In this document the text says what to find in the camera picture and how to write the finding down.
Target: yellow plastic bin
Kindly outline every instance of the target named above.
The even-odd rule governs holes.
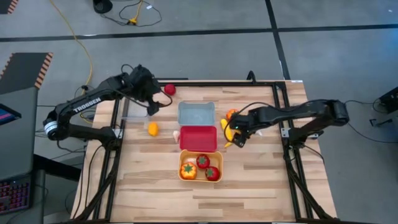
[[[217,167],[218,170],[220,171],[220,177],[217,181],[210,181],[207,180],[206,178],[206,174],[205,174],[205,169],[199,169],[197,167],[197,177],[195,180],[185,180],[181,177],[181,173],[180,173],[180,168],[182,166],[182,164],[186,163],[186,162],[192,162],[193,164],[197,164],[197,157],[199,155],[206,155],[209,157],[210,160],[210,166],[213,167]],[[211,182],[211,183],[217,183],[219,182],[222,178],[223,178],[223,155],[216,151],[214,153],[202,153],[202,152],[190,152],[186,149],[182,150],[180,153],[180,165],[178,167],[178,176],[180,177],[181,180],[184,181],[199,181],[199,182]]]

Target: yellow cable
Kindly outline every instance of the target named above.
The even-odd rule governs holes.
[[[138,8],[137,8],[137,14],[136,14],[136,16],[134,16],[132,19],[129,20],[129,21],[130,21],[131,23],[133,23],[134,25],[137,24],[137,19],[138,19],[139,11],[141,10],[142,2],[143,2],[143,0],[140,0],[140,1],[139,1],[139,5],[138,5]]]
[[[87,81],[85,85],[88,85],[89,82],[91,81],[91,78],[93,76],[93,61],[91,59],[90,54],[88,53],[86,47],[77,39],[75,32],[73,31],[71,25],[69,24],[67,18],[62,14],[61,10],[55,5],[55,3],[52,0],[49,0],[51,2],[51,5],[58,11],[58,13],[60,14],[60,16],[62,17],[62,19],[65,21],[65,23],[68,25],[70,32],[72,32],[73,38],[75,39],[75,41],[83,48],[83,50],[86,52],[86,55],[88,57],[88,60],[90,61],[90,74],[88,75]],[[91,121],[88,121],[86,118],[83,117],[83,113],[80,113],[80,117],[83,119],[83,121],[85,121],[88,124],[93,124]]]

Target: plastic container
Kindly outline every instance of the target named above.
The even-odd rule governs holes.
[[[217,167],[218,170],[220,171],[220,177],[217,181],[210,181],[207,180],[206,174],[205,174],[205,169],[199,169],[197,167],[197,177],[195,180],[185,180],[181,177],[180,169],[182,164],[186,162],[192,162],[193,164],[197,164],[197,157],[199,155],[206,154],[209,159],[210,159],[210,166]],[[223,155],[220,152],[214,152],[214,153],[202,153],[202,152],[190,152],[188,150],[183,150],[180,153],[180,165],[178,167],[178,176],[180,177],[181,180],[184,181],[198,181],[198,182],[212,182],[212,183],[217,183],[223,178]]]
[[[194,152],[217,150],[217,129],[214,126],[182,126],[180,149]]]
[[[214,126],[216,122],[216,106],[209,103],[178,104],[178,123],[181,126]]]
[[[140,102],[140,103],[146,106],[149,105],[148,102]],[[147,108],[139,106],[135,103],[130,103],[127,115],[125,117],[122,116],[121,119],[125,119],[129,123],[144,122],[146,124],[149,121]]]

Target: desk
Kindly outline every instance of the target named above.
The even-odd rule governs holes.
[[[298,105],[307,100],[302,82],[289,81],[285,86],[291,105]],[[167,102],[163,95],[156,95],[155,99]],[[160,127],[160,133],[156,138],[147,134],[143,122],[126,123],[111,222],[295,220],[278,125],[263,130],[263,137],[253,136],[242,149],[236,146],[223,148],[226,140],[221,131],[220,119],[225,117],[229,109],[240,109],[254,101],[274,105],[270,87],[177,87],[173,101],[172,105],[161,108],[150,118]],[[223,179],[218,183],[186,182],[178,178],[180,148],[175,143],[172,133],[180,128],[177,123],[177,106],[181,101],[215,102],[218,150],[224,157]],[[113,104],[112,101],[107,101],[97,106],[94,127],[109,126]],[[294,124],[302,126],[309,121],[300,119],[294,121]],[[83,210],[88,165],[99,145],[98,141],[92,141],[88,145],[84,178],[83,182],[79,183],[72,214],[77,208],[80,194],[83,197],[78,214]],[[308,140],[307,145],[319,151],[317,141]],[[301,155],[309,191],[325,211],[335,217],[336,212],[322,160],[306,149],[301,150]],[[93,159],[88,189],[89,201],[98,189],[103,158],[102,149]],[[297,194],[302,217],[306,217],[299,189]],[[102,203],[99,217],[103,218],[104,214],[105,203]]]

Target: black table leg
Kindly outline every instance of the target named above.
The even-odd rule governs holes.
[[[81,169],[73,166],[68,166],[60,162],[47,159],[42,156],[34,154],[34,169],[43,169],[47,174],[62,177],[76,182],[80,179]]]

